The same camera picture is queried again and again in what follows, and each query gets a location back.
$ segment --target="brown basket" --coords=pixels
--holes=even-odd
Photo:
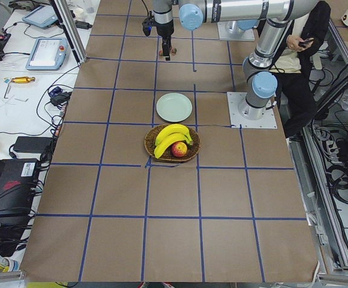
[[[146,134],[145,137],[145,148],[146,151],[149,153],[149,155],[156,159],[154,156],[154,149],[155,149],[155,138],[159,134],[159,132],[169,124],[164,124],[164,125],[158,125],[155,126],[152,130],[149,131],[148,134]],[[200,140],[198,133],[195,132],[192,128],[188,127],[190,131],[190,136],[193,140],[193,145],[187,145],[187,154],[181,158],[177,158],[172,154],[172,150],[170,147],[166,149],[166,151],[163,153],[163,155],[159,158],[156,159],[157,161],[160,162],[171,162],[171,163],[181,163],[181,162],[186,162],[190,159],[193,159],[199,152],[200,148]]]

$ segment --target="blue joint cap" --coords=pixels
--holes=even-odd
[[[239,20],[238,27],[240,28],[240,30],[246,31],[246,30],[252,29],[257,22],[258,22],[257,19]]]
[[[277,78],[267,71],[258,73],[253,79],[253,91],[262,99],[272,97],[277,89],[277,85]]]
[[[203,23],[202,10],[194,4],[185,4],[179,9],[179,19],[185,29],[195,30]]]

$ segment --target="barcode sticker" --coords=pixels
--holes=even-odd
[[[25,163],[25,165],[23,165],[21,177],[32,176],[34,168],[35,168],[35,163]]]

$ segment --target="bunch of bananas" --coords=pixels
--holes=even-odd
[[[168,147],[178,141],[185,141],[190,146],[193,144],[189,129],[182,124],[164,127],[155,138],[154,156],[159,159]]]

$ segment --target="apple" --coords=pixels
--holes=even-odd
[[[177,158],[185,156],[187,154],[187,145],[184,142],[175,142],[172,145],[172,153]]]

